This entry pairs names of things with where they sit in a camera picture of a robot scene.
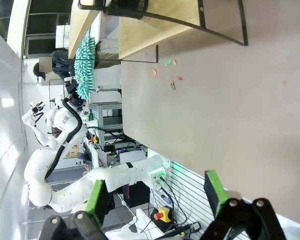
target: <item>red button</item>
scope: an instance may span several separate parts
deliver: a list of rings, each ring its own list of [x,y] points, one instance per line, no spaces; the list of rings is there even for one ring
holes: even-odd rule
[[[159,220],[161,219],[164,215],[161,212],[158,212],[156,214],[153,215],[155,220]]]

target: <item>white humanoid robot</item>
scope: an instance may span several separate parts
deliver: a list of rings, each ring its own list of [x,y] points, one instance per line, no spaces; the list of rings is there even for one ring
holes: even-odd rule
[[[35,118],[43,115],[40,112],[43,109],[42,103],[32,107],[22,117],[22,121],[33,129],[38,141],[53,149],[35,150],[25,167],[24,178],[29,183],[29,199],[34,205],[38,207],[49,205],[58,213],[69,211],[88,200],[96,180],[105,180],[109,192],[138,181],[144,182],[151,189],[164,184],[160,182],[158,176],[166,174],[167,168],[170,167],[169,160],[160,155],[154,155],[112,168],[94,168],[64,189],[53,191],[45,179],[54,170],[59,159],[64,158],[73,145],[77,144],[87,132],[87,127],[82,123],[78,114],[78,105],[82,105],[82,102],[76,99],[75,91],[69,96],[64,99],[58,98],[56,106],[46,116],[48,126],[55,126],[62,130],[57,138],[42,133],[36,127],[38,119]]]

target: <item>small paper piece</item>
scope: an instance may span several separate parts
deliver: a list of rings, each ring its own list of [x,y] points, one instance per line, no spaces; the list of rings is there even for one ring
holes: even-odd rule
[[[172,63],[172,59],[168,59],[168,60],[165,62],[165,65],[166,65],[166,66],[169,66],[171,63]]]

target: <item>pegboard wall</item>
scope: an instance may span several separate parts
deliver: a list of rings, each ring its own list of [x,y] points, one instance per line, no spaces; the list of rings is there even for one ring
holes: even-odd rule
[[[207,195],[204,190],[205,178],[193,171],[181,166],[178,163],[170,162],[170,173],[167,183],[172,188],[180,207],[187,216],[187,224],[199,222],[201,224],[200,232],[193,233],[191,239],[198,240],[209,224],[214,220],[212,210],[210,208]],[[186,220],[184,214],[180,211],[176,199],[167,185],[164,189],[171,195],[174,202],[175,219],[177,222],[183,223]],[[163,192],[152,191],[150,195],[150,203],[156,208],[162,206],[170,206],[162,198]],[[245,232],[240,234],[237,240],[248,240]]]

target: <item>wooden table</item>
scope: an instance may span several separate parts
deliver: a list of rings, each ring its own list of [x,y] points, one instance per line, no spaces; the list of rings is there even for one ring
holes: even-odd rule
[[[149,0],[147,12],[199,25],[197,0]],[[120,17],[119,58],[124,59],[189,29],[188,26],[150,17],[141,20]]]
[[[82,4],[92,5],[92,0],[82,0]],[[150,0],[149,13],[180,19],[199,24],[198,3],[196,0]],[[91,27],[99,11],[81,10],[78,0],[74,0],[71,10],[69,58],[73,58],[84,36]],[[144,17],[141,20],[120,17],[119,20],[119,58],[125,57],[158,42],[173,37],[190,27]]]
[[[92,5],[93,1],[81,0],[82,4],[86,5]],[[98,14],[99,11],[95,10],[81,10],[78,7],[78,0],[73,0],[70,19],[69,59],[75,57],[82,40]]]

